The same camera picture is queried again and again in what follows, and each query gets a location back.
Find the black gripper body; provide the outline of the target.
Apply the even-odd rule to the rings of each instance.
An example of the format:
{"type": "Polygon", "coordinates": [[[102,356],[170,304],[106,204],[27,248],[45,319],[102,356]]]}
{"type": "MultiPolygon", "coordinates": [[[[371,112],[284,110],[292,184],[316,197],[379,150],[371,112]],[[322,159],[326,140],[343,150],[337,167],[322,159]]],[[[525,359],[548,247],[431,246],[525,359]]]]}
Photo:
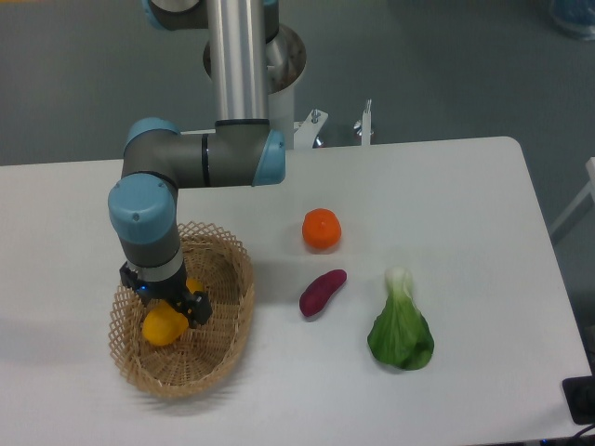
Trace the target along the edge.
{"type": "Polygon", "coordinates": [[[177,304],[187,292],[186,280],[186,269],[180,267],[173,276],[159,282],[136,280],[134,291],[144,306],[153,300],[177,304]]]}

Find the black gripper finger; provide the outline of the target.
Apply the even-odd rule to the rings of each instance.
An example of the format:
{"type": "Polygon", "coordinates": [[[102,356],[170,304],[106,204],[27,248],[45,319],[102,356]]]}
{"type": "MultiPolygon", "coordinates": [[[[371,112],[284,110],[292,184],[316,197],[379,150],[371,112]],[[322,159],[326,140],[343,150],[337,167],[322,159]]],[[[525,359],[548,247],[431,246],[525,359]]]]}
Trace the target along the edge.
{"type": "Polygon", "coordinates": [[[132,290],[138,296],[144,307],[148,306],[153,300],[151,286],[143,281],[138,273],[131,269],[126,262],[119,268],[119,274],[121,284],[125,288],[132,290]]]}
{"type": "Polygon", "coordinates": [[[185,291],[174,300],[172,307],[186,318],[192,329],[206,325],[212,315],[208,293],[204,291],[185,291]]]}

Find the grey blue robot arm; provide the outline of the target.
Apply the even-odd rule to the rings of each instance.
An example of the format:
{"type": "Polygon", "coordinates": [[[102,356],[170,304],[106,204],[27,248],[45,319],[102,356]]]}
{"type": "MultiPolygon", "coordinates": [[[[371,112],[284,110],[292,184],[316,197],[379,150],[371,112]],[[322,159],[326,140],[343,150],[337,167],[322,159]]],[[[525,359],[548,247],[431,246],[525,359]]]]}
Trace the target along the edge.
{"type": "Polygon", "coordinates": [[[212,309],[205,293],[186,284],[178,194],[284,180],[284,135],[269,119],[265,53],[280,29],[279,9],[274,1],[147,1],[143,9],[159,29],[208,30],[215,129],[184,135],[160,118],[134,123],[109,217],[126,256],[122,284],[143,302],[165,301],[196,327],[212,309]]]}

